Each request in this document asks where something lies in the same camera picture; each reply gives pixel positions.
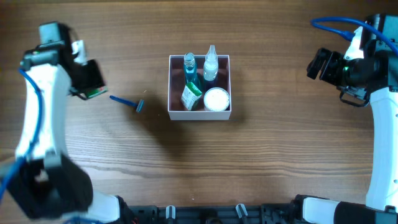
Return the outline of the green white soap box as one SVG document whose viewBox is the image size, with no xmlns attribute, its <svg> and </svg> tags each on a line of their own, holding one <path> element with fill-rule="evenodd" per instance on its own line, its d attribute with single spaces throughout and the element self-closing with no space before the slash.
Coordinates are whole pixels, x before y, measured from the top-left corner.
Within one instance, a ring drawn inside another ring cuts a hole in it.
<svg viewBox="0 0 398 224">
<path fill-rule="evenodd" d="M 92 99 L 92 98 L 97 97 L 103 93 L 106 93 L 107 91 L 108 91 L 108 88 L 106 86 L 102 86 L 99 88 L 88 90 L 87 92 L 84 93 L 84 96 L 87 99 Z"/>
</svg>

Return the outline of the blue disposable razor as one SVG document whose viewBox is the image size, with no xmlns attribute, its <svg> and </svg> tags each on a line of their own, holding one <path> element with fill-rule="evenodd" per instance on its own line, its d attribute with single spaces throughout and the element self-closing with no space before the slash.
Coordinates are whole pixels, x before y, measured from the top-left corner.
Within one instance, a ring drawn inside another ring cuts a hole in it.
<svg viewBox="0 0 398 224">
<path fill-rule="evenodd" d="M 120 98 L 120 97 L 117 97 L 117 96 L 114 96 L 114 95 L 110 95 L 109 98 L 111 100 L 117 101 L 117 102 L 122 103 L 124 105 L 132 106 L 133 108 L 136 109 L 137 113 L 140 113 L 142 108 L 143 108 L 143 106 L 144 106 L 144 100 L 139 100 L 138 103 L 135 103 L 133 101 L 129 101 L 129 100 L 126 100 L 126 99 L 123 99 L 123 98 Z"/>
</svg>

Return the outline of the teal mouthwash bottle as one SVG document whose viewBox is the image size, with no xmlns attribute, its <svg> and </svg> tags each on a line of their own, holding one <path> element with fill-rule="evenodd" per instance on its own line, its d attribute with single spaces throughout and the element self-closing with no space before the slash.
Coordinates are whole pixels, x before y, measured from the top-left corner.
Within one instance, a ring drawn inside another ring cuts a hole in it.
<svg viewBox="0 0 398 224">
<path fill-rule="evenodd" d="M 185 75 L 185 83 L 192 82 L 200 91 L 203 91 L 201 80 L 197 75 L 197 64 L 195 55 L 191 52 L 183 56 L 183 71 Z"/>
</svg>

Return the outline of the clear spray bottle blue label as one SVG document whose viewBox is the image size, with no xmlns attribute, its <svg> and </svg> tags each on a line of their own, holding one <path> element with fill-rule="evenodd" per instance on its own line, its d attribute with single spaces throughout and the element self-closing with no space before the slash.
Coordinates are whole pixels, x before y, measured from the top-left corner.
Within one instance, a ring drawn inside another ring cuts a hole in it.
<svg viewBox="0 0 398 224">
<path fill-rule="evenodd" d="M 216 84 L 218 76 L 218 56 L 214 45 L 210 45 L 209 51 L 205 56 L 205 63 L 203 66 L 203 79 L 205 90 L 213 88 Z"/>
</svg>

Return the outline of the cotton swab round container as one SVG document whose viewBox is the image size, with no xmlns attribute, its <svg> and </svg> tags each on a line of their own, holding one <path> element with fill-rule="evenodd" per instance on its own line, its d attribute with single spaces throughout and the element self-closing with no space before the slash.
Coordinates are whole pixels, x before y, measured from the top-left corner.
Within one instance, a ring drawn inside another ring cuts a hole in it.
<svg viewBox="0 0 398 224">
<path fill-rule="evenodd" d="M 230 106 L 229 93 L 220 87 L 210 88 L 203 98 L 205 111 L 225 111 Z"/>
</svg>

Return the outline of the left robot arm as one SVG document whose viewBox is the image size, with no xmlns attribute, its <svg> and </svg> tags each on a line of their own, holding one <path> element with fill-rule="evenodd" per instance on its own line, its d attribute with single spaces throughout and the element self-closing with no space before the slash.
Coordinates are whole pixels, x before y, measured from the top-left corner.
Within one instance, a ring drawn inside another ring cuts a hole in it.
<svg viewBox="0 0 398 224">
<path fill-rule="evenodd" d="M 1 167 L 1 192 L 10 193 L 31 220 L 123 223 L 124 202 L 95 191 L 67 152 L 68 96 L 89 100 L 106 91 L 98 64 L 70 33 L 57 21 L 42 24 L 40 44 L 24 53 L 19 67 L 26 81 L 24 125 L 15 162 Z"/>
</svg>

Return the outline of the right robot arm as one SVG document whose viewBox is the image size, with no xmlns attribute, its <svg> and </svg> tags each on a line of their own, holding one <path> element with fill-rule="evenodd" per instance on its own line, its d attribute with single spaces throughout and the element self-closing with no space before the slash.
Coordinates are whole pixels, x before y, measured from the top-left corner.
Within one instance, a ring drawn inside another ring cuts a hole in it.
<svg viewBox="0 0 398 224">
<path fill-rule="evenodd" d="M 397 223 L 397 16 L 320 17 L 310 23 L 350 42 L 345 54 L 320 48 L 307 76 L 335 86 L 343 103 L 371 107 L 373 168 L 364 204 L 299 195 L 292 215 L 306 223 Z"/>
</svg>

